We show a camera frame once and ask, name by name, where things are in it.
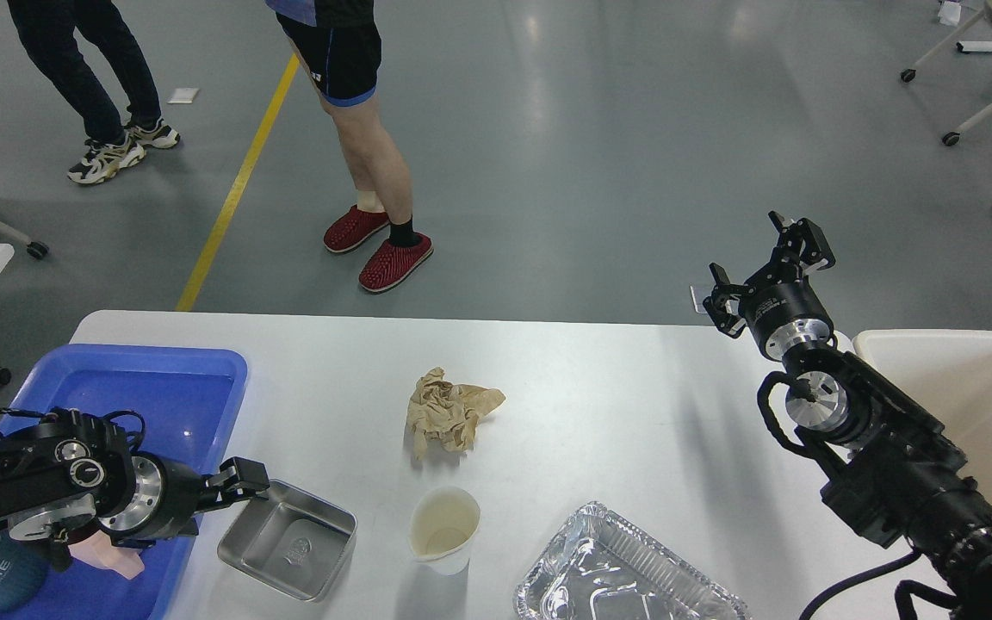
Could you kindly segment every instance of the yellow floor line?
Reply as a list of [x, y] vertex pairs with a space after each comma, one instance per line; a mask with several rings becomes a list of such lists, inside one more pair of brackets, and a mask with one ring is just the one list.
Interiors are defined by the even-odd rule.
[[232, 188], [228, 190], [228, 197], [224, 200], [224, 207], [220, 210], [220, 215], [217, 215], [217, 221], [213, 224], [213, 231], [209, 233], [205, 247], [201, 248], [201, 255], [197, 256], [197, 264], [194, 264], [194, 270], [189, 274], [186, 287], [182, 289], [182, 297], [178, 299], [178, 305], [174, 307], [179, 313], [188, 313], [189, 310], [193, 310], [194, 302], [197, 302], [197, 294], [201, 292], [205, 278], [209, 275], [209, 268], [213, 266], [213, 259], [216, 258], [220, 242], [224, 240], [224, 235], [228, 232], [228, 224], [232, 223], [233, 215], [236, 214], [239, 199], [244, 196], [244, 188], [247, 188], [247, 181], [251, 179], [255, 164], [258, 164], [259, 154], [263, 153], [263, 146], [267, 144], [270, 130], [275, 126], [278, 110], [281, 109], [282, 102], [286, 101], [288, 87], [293, 83], [293, 76], [296, 75], [298, 66], [296, 56], [290, 56], [286, 71], [278, 82], [278, 88], [275, 89], [275, 95], [270, 99], [267, 114], [264, 114], [263, 121], [259, 122], [259, 130], [255, 132], [255, 139], [251, 141], [251, 148], [244, 156], [244, 164], [240, 165], [239, 174], [237, 174], [236, 180], [232, 181]]

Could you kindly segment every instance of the crumpled tissue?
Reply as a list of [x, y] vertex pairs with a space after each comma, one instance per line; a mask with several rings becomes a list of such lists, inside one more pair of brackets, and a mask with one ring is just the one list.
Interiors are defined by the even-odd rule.
[[416, 381], [416, 392], [408, 400], [408, 430], [413, 432], [412, 454], [426, 455], [428, 440], [441, 441], [449, 452], [473, 446], [477, 423], [501, 403], [504, 393], [476, 385], [444, 381], [445, 370], [431, 369]]

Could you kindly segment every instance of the black cable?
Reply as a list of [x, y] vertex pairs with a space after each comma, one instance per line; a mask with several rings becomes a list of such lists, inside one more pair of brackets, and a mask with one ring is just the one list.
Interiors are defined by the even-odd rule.
[[959, 599], [954, 595], [921, 584], [920, 581], [899, 581], [898, 587], [894, 588], [894, 605], [897, 605], [899, 620], [917, 620], [917, 610], [913, 608], [910, 595], [944, 609], [959, 607]]
[[794, 454], [799, 456], [806, 456], [808, 459], [814, 458], [810, 454], [810, 451], [806, 449], [800, 443], [794, 443], [787, 438], [786, 433], [783, 432], [783, 428], [779, 426], [779, 420], [775, 417], [775, 412], [772, 411], [771, 397], [772, 390], [775, 386], [779, 384], [787, 385], [793, 388], [798, 383], [795, 377], [792, 377], [784, 372], [769, 373], [767, 377], [764, 377], [764, 383], [760, 384], [760, 389], [756, 391], [756, 406], [760, 409], [760, 416], [764, 417], [764, 426], [767, 427], [768, 432], [771, 432], [772, 437], [775, 438], [780, 446], [784, 449], [794, 452]]
[[145, 422], [145, 417], [141, 416], [140, 413], [129, 411], [129, 409], [122, 409], [120, 412], [110, 412], [102, 416], [103, 420], [114, 421], [115, 419], [120, 419], [125, 416], [133, 416], [135, 419], [140, 420], [140, 431], [128, 431], [126, 435], [129, 436], [129, 450], [135, 452], [140, 449], [140, 445], [145, 442], [145, 434], [148, 432], [148, 424]]
[[815, 596], [814, 600], [810, 601], [810, 604], [806, 605], [806, 609], [803, 609], [803, 614], [798, 617], [798, 620], [810, 620], [811, 617], [815, 615], [819, 607], [829, 603], [829, 600], [834, 596], [839, 595], [839, 593], [844, 592], [844, 590], [849, 588], [854, 588], [859, 584], [863, 584], [865, 581], [874, 580], [876, 577], [882, 577], [883, 574], [894, 573], [895, 570], [899, 568], [905, 568], [917, 558], [921, 557], [920, 550], [914, 549], [913, 553], [907, 556], [899, 557], [898, 560], [886, 562], [882, 566], [877, 566], [870, 570], [865, 570], [863, 573], [854, 574], [853, 576], [847, 578], [847, 580], [842, 580], [835, 582], [835, 584], [824, 589], [820, 595]]

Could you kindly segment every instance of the person's shoe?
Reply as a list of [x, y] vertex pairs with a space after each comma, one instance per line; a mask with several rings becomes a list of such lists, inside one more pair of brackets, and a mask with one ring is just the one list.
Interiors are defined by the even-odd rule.
[[381, 244], [358, 275], [358, 283], [370, 293], [383, 293], [404, 282], [423, 263], [434, 247], [428, 236], [416, 232], [420, 243], [413, 247], [397, 247], [388, 240]]
[[67, 171], [68, 179], [80, 185], [94, 185], [113, 179], [119, 170], [140, 164], [146, 154], [145, 148], [129, 134], [120, 145], [105, 145], [94, 139], [87, 140], [86, 145], [90, 149], [85, 156]]
[[362, 211], [358, 205], [350, 205], [346, 215], [335, 220], [324, 232], [324, 247], [333, 254], [343, 254], [362, 244], [370, 235], [389, 225], [387, 213]]
[[162, 118], [155, 121], [155, 126], [151, 129], [130, 121], [125, 126], [125, 131], [138, 145], [154, 146], [157, 149], [173, 149], [182, 140], [182, 136]]

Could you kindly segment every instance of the black sock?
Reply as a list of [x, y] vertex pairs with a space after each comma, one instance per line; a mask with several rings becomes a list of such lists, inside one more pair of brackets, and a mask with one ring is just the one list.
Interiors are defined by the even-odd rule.
[[397, 247], [413, 247], [420, 243], [420, 237], [412, 230], [412, 220], [403, 224], [389, 222], [389, 244]]

